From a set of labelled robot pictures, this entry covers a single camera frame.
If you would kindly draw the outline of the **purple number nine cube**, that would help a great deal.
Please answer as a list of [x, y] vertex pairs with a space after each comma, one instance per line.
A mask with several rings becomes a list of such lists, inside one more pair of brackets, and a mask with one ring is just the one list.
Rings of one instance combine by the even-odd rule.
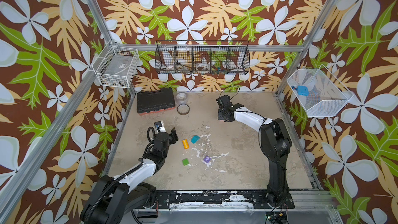
[[203, 160], [206, 164], [210, 164], [211, 158], [209, 156], [205, 156]]

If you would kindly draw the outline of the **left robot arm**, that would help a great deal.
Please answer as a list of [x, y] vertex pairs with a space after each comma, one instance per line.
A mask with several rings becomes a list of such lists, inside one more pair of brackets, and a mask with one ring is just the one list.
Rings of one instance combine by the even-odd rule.
[[150, 127], [147, 139], [149, 144], [137, 165], [120, 175], [99, 179], [80, 215], [83, 223], [119, 224], [135, 208], [154, 205], [156, 187], [144, 181], [162, 168], [178, 135], [175, 128], [168, 133], [164, 128]]

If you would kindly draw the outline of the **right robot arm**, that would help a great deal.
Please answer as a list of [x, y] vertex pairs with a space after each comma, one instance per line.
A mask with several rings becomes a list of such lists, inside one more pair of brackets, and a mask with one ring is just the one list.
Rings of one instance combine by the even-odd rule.
[[269, 164], [266, 202], [271, 207], [283, 206], [290, 200], [287, 158], [292, 146], [284, 121], [280, 118], [265, 118], [239, 104], [219, 107], [218, 119], [224, 122], [238, 121], [258, 132], [260, 149]]

